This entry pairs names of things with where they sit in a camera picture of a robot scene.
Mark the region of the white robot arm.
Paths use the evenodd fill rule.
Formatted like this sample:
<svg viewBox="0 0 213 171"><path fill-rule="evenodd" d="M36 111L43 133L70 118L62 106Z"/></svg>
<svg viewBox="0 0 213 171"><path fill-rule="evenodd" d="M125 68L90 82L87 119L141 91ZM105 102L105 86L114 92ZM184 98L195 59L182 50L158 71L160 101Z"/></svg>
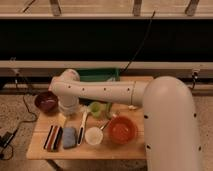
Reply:
<svg viewBox="0 0 213 171"><path fill-rule="evenodd" d="M80 98L141 108L148 171L203 171L198 114L181 80L82 82L78 72L67 69L52 78L49 89L63 114L74 113Z"/></svg>

